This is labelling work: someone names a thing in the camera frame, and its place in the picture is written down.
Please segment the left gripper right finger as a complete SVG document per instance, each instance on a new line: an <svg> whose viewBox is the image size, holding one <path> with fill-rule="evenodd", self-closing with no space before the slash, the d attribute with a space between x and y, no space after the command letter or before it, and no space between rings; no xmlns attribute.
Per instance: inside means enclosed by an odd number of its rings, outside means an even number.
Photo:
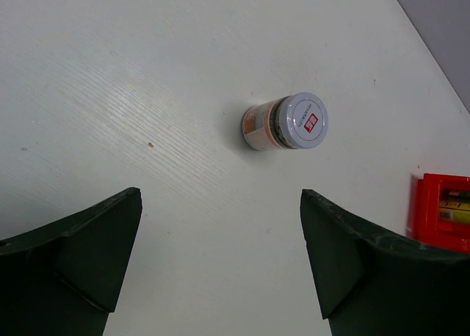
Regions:
<svg viewBox="0 0 470 336"><path fill-rule="evenodd" d="M467 254L406 238L310 189L300 218L333 335L469 333Z"/></svg>

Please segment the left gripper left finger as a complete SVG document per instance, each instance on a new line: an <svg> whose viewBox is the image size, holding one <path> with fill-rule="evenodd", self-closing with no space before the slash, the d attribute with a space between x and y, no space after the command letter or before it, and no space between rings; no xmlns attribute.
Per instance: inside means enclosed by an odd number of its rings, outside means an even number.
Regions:
<svg viewBox="0 0 470 336"><path fill-rule="evenodd" d="M2 335L102 335L142 215L138 188L1 241Z"/></svg>

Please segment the brown cap yellow label bottle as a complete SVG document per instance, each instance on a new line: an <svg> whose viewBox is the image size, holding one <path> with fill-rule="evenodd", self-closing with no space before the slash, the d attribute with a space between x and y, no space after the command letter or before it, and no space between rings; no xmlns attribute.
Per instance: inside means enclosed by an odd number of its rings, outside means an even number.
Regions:
<svg viewBox="0 0 470 336"><path fill-rule="evenodd" d="M440 220L469 224L469 191L443 190L438 209Z"/></svg>

